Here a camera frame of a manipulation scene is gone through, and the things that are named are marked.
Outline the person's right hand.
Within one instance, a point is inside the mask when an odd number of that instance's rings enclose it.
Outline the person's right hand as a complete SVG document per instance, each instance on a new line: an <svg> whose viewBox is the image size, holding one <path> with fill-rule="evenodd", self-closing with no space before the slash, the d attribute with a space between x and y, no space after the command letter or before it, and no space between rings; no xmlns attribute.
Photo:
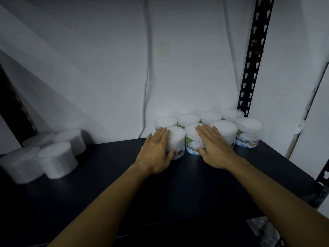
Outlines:
<svg viewBox="0 0 329 247"><path fill-rule="evenodd" d="M207 164L214 168L230 170L234 164L237 164L243 159L236 155L232 147L228 146L219 146L216 141L216 127L210 127L213 134L213 141L203 141L205 149L209 155L208 159L203 159ZM196 132L201 138L201 126L197 125L195 127Z"/></svg>

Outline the black shelf board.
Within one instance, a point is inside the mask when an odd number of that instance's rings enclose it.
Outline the black shelf board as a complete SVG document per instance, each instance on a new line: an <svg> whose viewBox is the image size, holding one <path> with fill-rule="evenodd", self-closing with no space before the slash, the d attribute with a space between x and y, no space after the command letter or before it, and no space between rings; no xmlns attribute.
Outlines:
<svg viewBox="0 0 329 247"><path fill-rule="evenodd" d="M0 247L27 247L53 240L135 161L145 139L88 145L78 167L60 179L47 176L15 184L0 169ZM254 149L236 146L237 155L309 202L319 190L314 178L262 142ZM150 176L134 197L117 237L170 222L263 216L247 191L226 170L186 153Z"/></svg>

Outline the white wall conduit pipe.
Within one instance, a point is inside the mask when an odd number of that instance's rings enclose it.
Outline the white wall conduit pipe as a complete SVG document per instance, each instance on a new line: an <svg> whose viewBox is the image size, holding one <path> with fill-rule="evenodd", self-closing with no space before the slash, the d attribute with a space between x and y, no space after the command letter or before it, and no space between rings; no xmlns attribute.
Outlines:
<svg viewBox="0 0 329 247"><path fill-rule="evenodd" d="M309 101L308 101L308 103L306 105L306 108L304 110L304 113L302 115L301 122L299 123L298 127L294 130L293 139L292 139L292 141L291 141L291 143L290 143L290 145L288 147L288 150L287 150L287 152L285 154L285 158L286 159L289 159L291 157L291 154L292 154L292 152L293 152L293 150L295 148L295 145L296 145L296 143L297 143L297 141L299 139L299 136L300 136L300 134L301 134L301 132L302 132L304 126L305 126L306 119L307 119L307 117L309 115L311 106L312 106L312 104L314 102L315 96L316 96L316 94L318 92L318 89L319 89L320 84L321 84L321 82L323 80L323 77L324 77L324 75L325 75L325 73L327 71L328 66L329 66L329 61L325 63L324 68L323 68L323 71L322 71L322 73L320 75L320 78L317 81L315 87L312 89L312 93L311 93L310 99L309 99Z"/></svg>

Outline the cluster of cotton swab tubs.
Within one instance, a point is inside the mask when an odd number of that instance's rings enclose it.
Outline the cluster of cotton swab tubs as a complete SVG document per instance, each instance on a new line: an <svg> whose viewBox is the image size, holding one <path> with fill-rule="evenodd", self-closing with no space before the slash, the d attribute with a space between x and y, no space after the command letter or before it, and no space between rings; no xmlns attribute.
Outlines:
<svg viewBox="0 0 329 247"><path fill-rule="evenodd" d="M215 126L232 147L236 144L243 148L255 148L260 141L263 124L244 115L244 112L237 109L224 109L220 112L204 111L199 115L162 116L154 121L154 125L156 130L159 127L171 126L185 129L190 124L204 123L210 127Z"/></svg>

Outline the person's left forearm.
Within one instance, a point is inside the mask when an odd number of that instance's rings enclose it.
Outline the person's left forearm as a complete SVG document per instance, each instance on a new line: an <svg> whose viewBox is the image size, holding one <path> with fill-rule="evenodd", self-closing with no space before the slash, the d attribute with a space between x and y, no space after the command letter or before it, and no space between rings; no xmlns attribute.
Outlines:
<svg viewBox="0 0 329 247"><path fill-rule="evenodd" d="M111 247L121 221L150 170L131 165L47 247Z"/></svg>

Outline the person's right forearm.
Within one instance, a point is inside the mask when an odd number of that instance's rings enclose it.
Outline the person's right forearm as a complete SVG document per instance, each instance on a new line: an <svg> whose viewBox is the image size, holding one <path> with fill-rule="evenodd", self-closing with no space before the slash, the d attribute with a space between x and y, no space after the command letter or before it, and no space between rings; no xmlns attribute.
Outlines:
<svg viewBox="0 0 329 247"><path fill-rule="evenodd" d="M329 247L329 219L236 155L226 164L289 247Z"/></svg>

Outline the person's left hand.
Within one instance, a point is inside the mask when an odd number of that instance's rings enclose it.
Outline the person's left hand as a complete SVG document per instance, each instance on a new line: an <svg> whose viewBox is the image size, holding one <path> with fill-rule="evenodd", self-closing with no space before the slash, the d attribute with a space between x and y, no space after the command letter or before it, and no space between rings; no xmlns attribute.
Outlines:
<svg viewBox="0 0 329 247"><path fill-rule="evenodd" d="M170 163L167 162L166 145L157 143L157 131L152 135L150 142L142 146L134 165L141 168L147 175L158 174L165 170Z"/></svg>

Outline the black perforated shelf post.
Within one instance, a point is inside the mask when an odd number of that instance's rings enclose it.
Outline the black perforated shelf post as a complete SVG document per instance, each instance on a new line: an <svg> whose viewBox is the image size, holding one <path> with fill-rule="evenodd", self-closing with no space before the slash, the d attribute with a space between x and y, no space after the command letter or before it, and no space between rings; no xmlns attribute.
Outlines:
<svg viewBox="0 0 329 247"><path fill-rule="evenodd" d="M319 209L326 197L329 195L329 159L315 179L315 193L310 197L308 204Z"/></svg>
<svg viewBox="0 0 329 247"><path fill-rule="evenodd" d="M38 132L0 63L0 115L21 146Z"/></svg>
<svg viewBox="0 0 329 247"><path fill-rule="evenodd" d="M264 53L274 0L256 0L237 109L247 117Z"/></svg>

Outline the clear cotton swab container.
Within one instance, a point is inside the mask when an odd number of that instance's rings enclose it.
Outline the clear cotton swab container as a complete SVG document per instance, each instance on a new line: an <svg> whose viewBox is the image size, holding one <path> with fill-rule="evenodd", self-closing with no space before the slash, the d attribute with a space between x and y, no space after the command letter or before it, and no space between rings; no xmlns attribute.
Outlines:
<svg viewBox="0 0 329 247"><path fill-rule="evenodd" d="M180 159L186 151L185 130L178 126L168 127L167 130L170 130L170 134L166 145L166 152L169 153L175 150L176 153L172 160Z"/></svg>
<svg viewBox="0 0 329 247"><path fill-rule="evenodd" d="M200 153L196 150L197 147L205 149L204 142L195 130L197 125L202 126L202 123L190 124L184 129L186 133L186 151L194 156L200 156Z"/></svg>
<svg viewBox="0 0 329 247"><path fill-rule="evenodd" d="M29 147L29 146L38 146L40 148L43 148L51 143L53 143L52 139L55 137L55 132L45 132L36 134L35 136L32 136L25 141L22 142L23 147Z"/></svg>
<svg viewBox="0 0 329 247"><path fill-rule="evenodd" d="M47 145L40 149L36 159L49 179L63 178L78 166L70 142Z"/></svg>
<svg viewBox="0 0 329 247"><path fill-rule="evenodd" d="M69 142L72 152L75 156L83 153L87 146L82 137L81 129L69 129L55 134L52 138L53 143Z"/></svg>
<svg viewBox="0 0 329 247"><path fill-rule="evenodd" d="M5 154L0 158L0 167L11 177L16 184L27 184L44 175L39 165L37 155L40 147L22 147Z"/></svg>

